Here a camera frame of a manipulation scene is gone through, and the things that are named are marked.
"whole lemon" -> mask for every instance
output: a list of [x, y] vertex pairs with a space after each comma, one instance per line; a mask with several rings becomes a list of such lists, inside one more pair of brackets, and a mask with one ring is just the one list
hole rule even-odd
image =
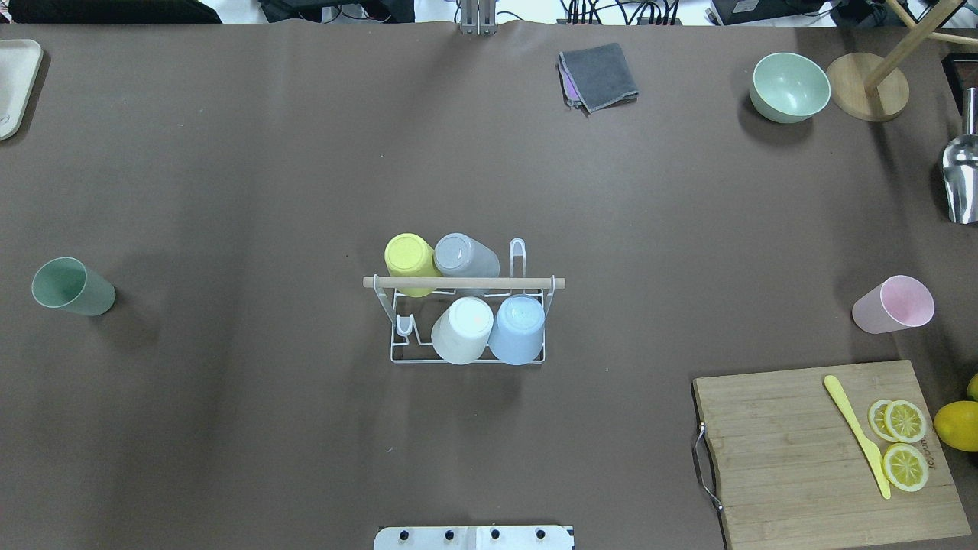
[[955, 401], [934, 417], [937, 437], [955, 449], [978, 452], [978, 401]]
[[971, 382], [968, 383], [968, 399], [978, 401], [978, 374], [971, 377]]

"bowl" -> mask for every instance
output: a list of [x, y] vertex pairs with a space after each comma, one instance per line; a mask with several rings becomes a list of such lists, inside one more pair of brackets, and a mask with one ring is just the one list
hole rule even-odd
[[784, 124], [801, 122], [828, 105], [828, 76], [812, 60], [778, 52], [757, 62], [750, 102], [765, 118]]

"metal scoop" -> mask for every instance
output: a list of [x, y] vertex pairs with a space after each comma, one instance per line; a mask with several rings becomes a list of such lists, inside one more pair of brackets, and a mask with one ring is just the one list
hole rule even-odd
[[978, 135], [975, 99], [978, 89], [968, 88], [962, 98], [960, 136], [944, 150], [944, 186], [948, 191], [948, 217], [954, 223], [978, 221]]

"yellow knife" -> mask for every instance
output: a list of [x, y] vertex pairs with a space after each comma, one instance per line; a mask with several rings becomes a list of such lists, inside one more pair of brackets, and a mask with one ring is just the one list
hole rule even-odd
[[839, 379], [828, 375], [825, 377], [824, 383], [828, 394], [835, 401], [835, 406], [839, 407], [839, 412], [842, 413], [842, 416], [846, 419], [846, 423], [849, 424], [849, 429], [856, 436], [856, 441], [859, 442], [859, 447], [863, 450], [863, 454], [865, 454], [866, 460], [869, 462], [869, 467], [872, 468], [872, 474], [876, 477], [879, 492], [883, 495], [883, 498], [890, 498], [890, 482], [883, 475], [883, 455], [879, 452], [879, 447], [863, 433], [863, 428], [860, 427], [859, 421], [856, 420], [856, 413], [853, 412], [853, 406], [849, 404], [849, 397], [846, 396], [846, 391], [842, 388], [842, 384], [839, 383]]

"wooden cutting board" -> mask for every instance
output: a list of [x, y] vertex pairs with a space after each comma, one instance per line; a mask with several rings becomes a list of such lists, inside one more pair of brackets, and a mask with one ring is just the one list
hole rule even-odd
[[692, 382], [706, 424], [728, 550], [852, 548], [971, 533], [928, 423], [916, 446], [930, 479], [884, 500], [842, 414], [822, 385], [838, 377], [867, 436], [876, 399], [906, 399], [932, 418], [909, 361], [864, 363]]

